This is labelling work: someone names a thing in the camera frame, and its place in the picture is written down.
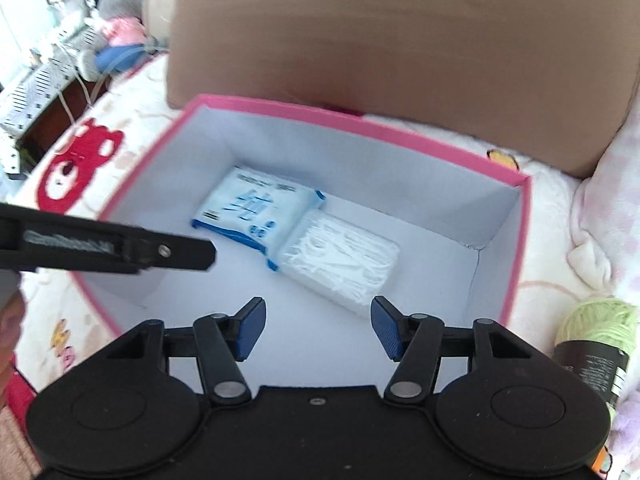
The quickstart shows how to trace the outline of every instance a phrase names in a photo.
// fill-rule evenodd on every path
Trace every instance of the window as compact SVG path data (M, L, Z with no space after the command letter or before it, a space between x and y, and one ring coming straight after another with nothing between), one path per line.
M23 52L52 29L47 0L0 0L0 84L24 71Z

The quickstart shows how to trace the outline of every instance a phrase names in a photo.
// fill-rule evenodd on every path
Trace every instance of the plush toy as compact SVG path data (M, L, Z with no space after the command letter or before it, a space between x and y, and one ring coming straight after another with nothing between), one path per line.
M78 70L87 81L98 81L107 70L132 68L144 56L142 0L100 0L92 49L78 55Z

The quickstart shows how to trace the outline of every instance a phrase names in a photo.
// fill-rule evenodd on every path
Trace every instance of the person's hand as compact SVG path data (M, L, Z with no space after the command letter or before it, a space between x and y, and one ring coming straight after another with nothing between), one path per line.
M0 312L0 409L2 409L6 402L6 388L14 376L11 361L22 333L20 324L24 318L24 299L20 290L14 292Z

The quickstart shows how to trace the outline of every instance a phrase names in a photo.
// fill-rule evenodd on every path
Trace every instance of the red cartoon print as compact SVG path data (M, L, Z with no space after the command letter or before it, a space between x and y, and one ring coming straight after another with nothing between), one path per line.
M95 171L118 151L124 138L121 131L112 132L98 126L93 119L85 121L47 166L38 184L36 198L43 211L64 214L82 196L94 178Z

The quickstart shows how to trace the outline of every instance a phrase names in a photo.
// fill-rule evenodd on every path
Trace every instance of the blue gripper pad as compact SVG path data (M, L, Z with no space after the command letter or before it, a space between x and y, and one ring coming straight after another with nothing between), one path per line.
M266 321L267 305L264 300L260 300L241 320L238 341L236 342L236 361L244 361L249 357L262 330L264 330Z
M404 354L398 324L375 298L371 302L371 325L389 359L399 361Z

